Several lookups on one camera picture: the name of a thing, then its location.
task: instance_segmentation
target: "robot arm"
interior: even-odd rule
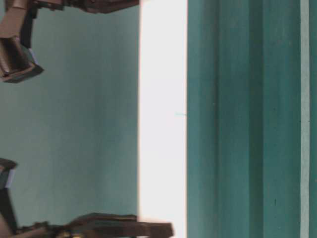
[[[33,20],[38,9],[76,7],[88,13],[110,13],[139,4],[139,0],[5,0],[0,23],[0,77],[18,83],[43,72],[31,50]]]

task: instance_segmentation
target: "bright light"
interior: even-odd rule
[[[187,237],[187,0],[142,0],[139,218]]]

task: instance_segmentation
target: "teal wall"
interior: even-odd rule
[[[317,2],[310,1],[311,46],[311,177],[310,177],[310,237],[317,237]]]
[[[136,214],[139,8],[100,17],[102,209]]]
[[[33,50],[46,71],[0,85],[0,157],[19,163],[20,224],[136,212],[137,31],[137,7],[40,10]]]
[[[300,37],[299,1],[189,0],[189,237],[299,237]]]

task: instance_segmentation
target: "green surface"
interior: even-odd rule
[[[19,163],[20,224],[136,212],[138,19],[137,7],[40,10],[33,50],[46,71],[0,85],[0,157]]]
[[[216,238],[218,2],[188,7],[188,237]]]
[[[317,2],[310,1],[311,46],[311,177],[310,177],[310,238],[317,237]]]
[[[264,237],[300,235],[300,2],[264,1]]]
[[[189,237],[298,238],[300,3],[190,0],[188,49]]]

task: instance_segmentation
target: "light green stripe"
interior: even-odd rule
[[[309,238],[310,48],[309,0],[301,0],[301,236]]]

